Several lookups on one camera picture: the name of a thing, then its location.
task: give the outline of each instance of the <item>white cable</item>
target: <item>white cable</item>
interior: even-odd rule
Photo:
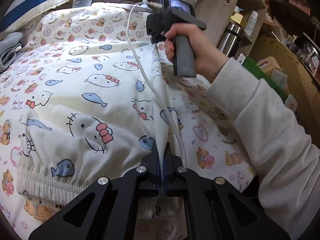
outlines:
[[[140,71],[141,71],[141,74],[142,74],[144,80],[146,81],[146,83],[148,84],[148,86],[150,87],[150,89],[152,90],[152,92],[155,94],[156,98],[158,99],[158,101],[159,101],[159,103],[160,103],[160,106],[164,109],[164,111],[165,111],[165,113],[166,113],[166,115],[167,115],[167,117],[168,117],[169,124],[171,125],[171,128],[172,128],[172,130],[173,130],[173,133],[175,134],[175,136],[176,136],[176,138],[177,138],[177,141],[178,141],[178,144],[179,144],[179,148],[180,148],[180,151],[181,151],[182,165],[183,165],[184,167],[187,167],[186,150],[185,150],[185,148],[184,148],[183,141],[182,141],[182,138],[181,138],[181,136],[180,136],[180,132],[179,132],[179,130],[177,129],[176,124],[174,123],[174,120],[173,120],[173,118],[172,118],[172,116],[171,116],[171,114],[170,114],[170,112],[169,112],[169,110],[168,110],[168,108],[167,108],[167,106],[166,106],[166,103],[165,103],[164,100],[161,98],[161,96],[159,95],[159,93],[158,93],[157,90],[154,88],[153,84],[151,83],[151,81],[148,79],[146,73],[144,72],[144,69],[143,69],[142,64],[141,64],[141,62],[140,62],[140,60],[139,60],[139,57],[138,57],[138,55],[137,55],[137,53],[136,53],[136,50],[135,50],[135,48],[133,47],[133,45],[132,45],[132,43],[131,43],[131,41],[130,41],[130,39],[129,39],[129,36],[128,36],[129,26],[130,26],[130,19],[131,19],[131,15],[132,15],[133,9],[134,9],[135,7],[137,7],[138,5],[141,5],[141,4],[143,4],[143,2],[138,2],[138,3],[136,3],[136,4],[132,7],[132,9],[130,10],[129,18],[128,18],[128,24],[127,24],[127,31],[126,31],[125,36],[126,36],[126,38],[127,38],[127,41],[128,41],[128,43],[129,43],[129,46],[130,46],[130,48],[131,48],[131,50],[132,50],[132,52],[133,52],[133,55],[134,55],[134,57],[135,57],[138,65],[139,65],[139,69],[140,69]],[[154,7],[157,7],[157,8],[162,8],[162,5],[161,5],[161,4],[158,4],[158,3],[147,2],[147,4],[148,4],[148,5],[151,5],[151,6],[154,6]]]

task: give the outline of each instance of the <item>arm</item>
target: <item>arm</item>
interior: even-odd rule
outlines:
[[[259,173],[259,200],[266,214],[297,239],[320,207],[319,149],[277,93],[234,59],[208,95],[233,119]]]

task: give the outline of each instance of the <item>cardboard box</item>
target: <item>cardboard box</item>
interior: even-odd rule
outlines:
[[[312,143],[320,148],[320,92],[313,78],[291,51],[264,34],[257,38],[249,57],[258,62],[269,56],[288,71],[288,88],[298,102],[298,123],[311,135]]]
[[[306,0],[289,0],[289,3],[298,7],[300,10],[304,11],[310,16],[310,6],[308,5]]]

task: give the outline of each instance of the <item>small screen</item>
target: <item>small screen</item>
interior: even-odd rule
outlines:
[[[180,1],[180,0],[169,0],[169,3],[170,3],[170,7],[175,7],[188,14],[191,14],[190,7],[187,3],[184,3],[183,1]]]

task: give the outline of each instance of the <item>blue fish print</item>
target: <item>blue fish print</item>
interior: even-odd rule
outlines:
[[[135,58],[134,56],[126,56],[126,58],[130,59],[130,58]]]
[[[57,169],[51,167],[51,174],[52,176],[58,177],[71,177],[75,173],[75,167],[71,160],[64,159],[57,164]]]
[[[82,97],[85,100],[88,100],[90,102],[93,102],[93,103],[96,103],[96,104],[100,104],[100,105],[102,105],[102,107],[106,107],[107,106],[107,103],[104,103],[101,100],[101,98],[95,93],[84,93],[84,94],[82,94]]]
[[[100,46],[99,49],[111,50],[112,46],[111,45],[103,45],[103,46]]]
[[[103,66],[98,63],[98,64],[94,65],[94,67],[95,67],[97,70],[101,70]]]
[[[80,58],[71,58],[71,59],[67,59],[67,60],[75,62],[75,63],[80,63],[82,61],[82,59],[80,59]]]
[[[30,125],[36,125],[37,127],[39,128],[42,128],[42,129],[46,129],[48,131],[51,131],[52,128],[50,127],[46,127],[43,123],[41,123],[39,120],[37,119],[27,119],[27,125],[30,126]]]
[[[138,92],[142,92],[144,90],[144,85],[142,84],[142,81],[137,80],[137,82],[136,82],[136,90]]]
[[[53,80],[53,79],[50,79],[50,80],[48,80],[45,84],[47,85],[47,86],[53,86],[53,85],[56,85],[56,84],[58,84],[58,83],[61,83],[63,80]]]
[[[171,111],[177,112],[174,107],[168,107],[168,110],[169,110],[169,112],[171,112]],[[162,118],[167,124],[169,124],[169,120],[168,120],[167,114],[165,113],[164,110],[162,110],[162,111],[160,112],[160,116],[161,116],[161,118]]]
[[[144,135],[144,136],[140,137],[140,139],[139,139],[139,143],[141,144],[141,146],[149,151],[152,150],[154,142],[155,142],[155,140],[152,137],[148,138],[147,135]]]

